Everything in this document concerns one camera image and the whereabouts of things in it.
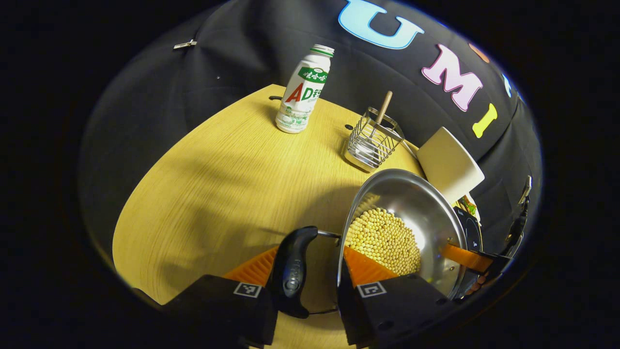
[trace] wire basket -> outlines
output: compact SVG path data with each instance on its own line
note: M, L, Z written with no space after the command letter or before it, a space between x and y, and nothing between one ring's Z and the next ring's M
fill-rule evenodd
M377 109L368 107L351 131L344 151L348 161L366 172L376 170L405 138L398 123L389 116L384 115L381 122L387 127L377 124L377 114Z

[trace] white plastic bottle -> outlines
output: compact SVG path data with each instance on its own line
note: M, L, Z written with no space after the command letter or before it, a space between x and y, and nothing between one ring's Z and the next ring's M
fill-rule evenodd
M278 128L289 134L298 134L308 126L308 119L321 95L329 73L334 49L314 45L295 68L275 117Z

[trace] wooden table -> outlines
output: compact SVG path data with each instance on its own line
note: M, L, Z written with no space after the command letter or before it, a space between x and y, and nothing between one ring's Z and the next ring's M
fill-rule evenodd
M165 304L204 274L222 276L278 245L292 230L316 225L342 233L353 197L371 176L342 156L360 115L319 99L307 129L287 134L274 117L285 88L271 85L210 117L175 144L144 176L118 219L117 271ZM420 175L399 145L379 168ZM325 272L333 239L308 248L302 303L333 306ZM346 348L338 313L302 320L278 315L273 348Z

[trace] pan handle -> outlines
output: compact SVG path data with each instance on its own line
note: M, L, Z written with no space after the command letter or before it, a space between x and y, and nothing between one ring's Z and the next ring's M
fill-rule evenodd
M301 305L301 291L306 282L306 251L317 235L340 238L340 235L323 232L315 226L292 231L278 247L266 285L273 295L275 308L300 319L306 319L310 315L310 312Z

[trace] letter m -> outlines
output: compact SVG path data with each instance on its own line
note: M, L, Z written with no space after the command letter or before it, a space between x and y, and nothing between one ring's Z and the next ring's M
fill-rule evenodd
M474 73L461 75L459 58L442 44L437 45L441 52L437 61L430 68L422 68L422 74L434 84L441 84L441 75L445 71L445 82L443 90L450 92L456 88L461 88L452 94L452 100L462 111L466 112L469 102L482 88L482 82Z

